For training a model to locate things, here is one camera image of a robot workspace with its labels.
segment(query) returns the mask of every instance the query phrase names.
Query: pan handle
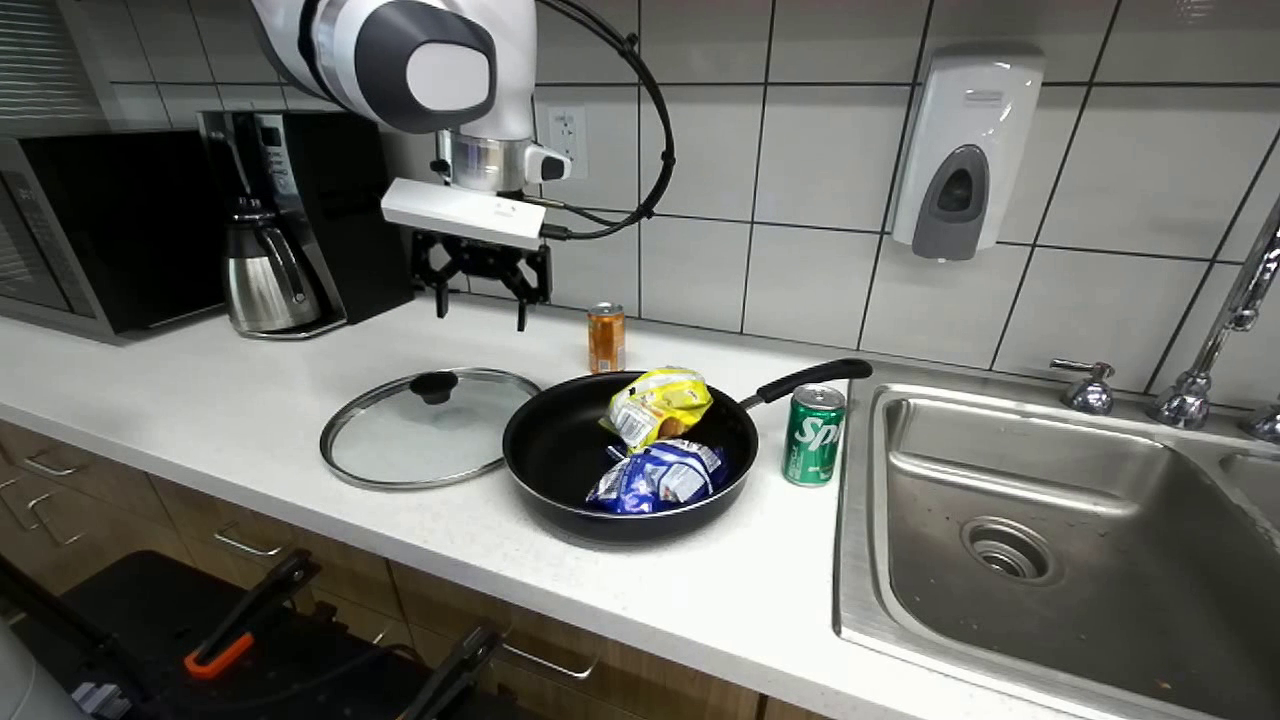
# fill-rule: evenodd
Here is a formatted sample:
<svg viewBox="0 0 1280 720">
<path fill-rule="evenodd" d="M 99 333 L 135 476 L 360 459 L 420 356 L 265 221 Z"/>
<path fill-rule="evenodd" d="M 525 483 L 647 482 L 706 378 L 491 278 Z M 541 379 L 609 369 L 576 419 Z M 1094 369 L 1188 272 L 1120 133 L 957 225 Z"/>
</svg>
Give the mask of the pan handle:
<svg viewBox="0 0 1280 720">
<path fill-rule="evenodd" d="M 770 403 L 770 401 L 782 401 L 790 398 L 798 383 L 823 383 L 823 379 L 863 379 L 872 378 L 872 364 L 856 361 L 856 356 L 838 356 L 838 361 L 829 361 L 829 364 L 812 364 L 804 373 L 790 373 L 790 378 L 778 378 L 770 383 L 759 383 L 754 398 L 739 401 L 742 410 L 754 410 L 754 403 Z"/>
</svg>

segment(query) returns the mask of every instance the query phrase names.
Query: soap dispenser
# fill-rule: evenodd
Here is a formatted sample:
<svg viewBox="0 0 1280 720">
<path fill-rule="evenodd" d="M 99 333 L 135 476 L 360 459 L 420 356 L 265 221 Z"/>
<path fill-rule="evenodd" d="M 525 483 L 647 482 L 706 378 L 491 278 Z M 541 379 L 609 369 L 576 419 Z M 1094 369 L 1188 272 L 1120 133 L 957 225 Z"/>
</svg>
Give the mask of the soap dispenser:
<svg viewBox="0 0 1280 720">
<path fill-rule="evenodd" d="M 1041 80 L 1041 57 L 932 60 L 891 240 L 928 259 L 972 259 L 996 245 Z"/>
</svg>

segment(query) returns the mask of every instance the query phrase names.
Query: green can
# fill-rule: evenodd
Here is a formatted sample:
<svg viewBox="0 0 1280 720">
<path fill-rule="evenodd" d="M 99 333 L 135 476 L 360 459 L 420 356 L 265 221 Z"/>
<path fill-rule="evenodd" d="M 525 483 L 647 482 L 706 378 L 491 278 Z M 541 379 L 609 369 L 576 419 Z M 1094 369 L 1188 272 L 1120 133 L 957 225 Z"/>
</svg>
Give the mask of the green can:
<svg viewBox="0 0 1280 720">
<path fill-rule="evenodd" d="M 790 483 L 829 483 L 837 476 L 845 394 L 837 388 L 798 388 L 790 398 L 782 476 Z"/>
</svg>

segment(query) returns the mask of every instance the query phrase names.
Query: frying pan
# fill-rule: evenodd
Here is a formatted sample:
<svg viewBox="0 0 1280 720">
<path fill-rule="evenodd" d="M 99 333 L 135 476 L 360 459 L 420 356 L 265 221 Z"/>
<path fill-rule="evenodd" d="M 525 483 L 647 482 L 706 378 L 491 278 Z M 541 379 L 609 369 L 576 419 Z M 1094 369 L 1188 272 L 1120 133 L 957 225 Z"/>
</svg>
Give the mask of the frying pan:
<svg viewBox="0 0 1280 720">
<path fill-rule="evenodd" d="M 599 428 L 599 415 L 609 401 L 636 379 L 636 373 L 599 373 L 545 388 L 506 419 L 505 459 L 516 490 L 571 532 L 671 535 L 721 515 L 739 496 L 759 450 L 747 410 L 790 398 L 798 383 L 860 378 L 872 378 L 872 364 L 846 356 L 778 378 L 747 401 L 730 401 L 713 388 L 713 410 L 689 439 L 716 450 L 727 472 L 713 496 L 647 515 L 614 515 L 582 504 L 588 490 L 614 465 L 610 450 L 620 450 L 620 439 Z"/>
</svg>

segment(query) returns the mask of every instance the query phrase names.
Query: glass lid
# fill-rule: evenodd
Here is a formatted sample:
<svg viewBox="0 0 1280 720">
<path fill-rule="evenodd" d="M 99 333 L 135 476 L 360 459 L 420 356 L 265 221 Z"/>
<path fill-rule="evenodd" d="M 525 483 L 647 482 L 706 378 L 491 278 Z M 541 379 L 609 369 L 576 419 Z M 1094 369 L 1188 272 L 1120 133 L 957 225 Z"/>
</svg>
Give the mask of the glass lid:
<svg viewBox="0 0 1280 720">
<path fill-rule="evenodd" d="M 505 465 L 505 428 L 536 398 L 511 373 L 399 378 L 341 410 L 319 437 L 324 465 L 362 490 L 440 490 Z"/>
</svg>

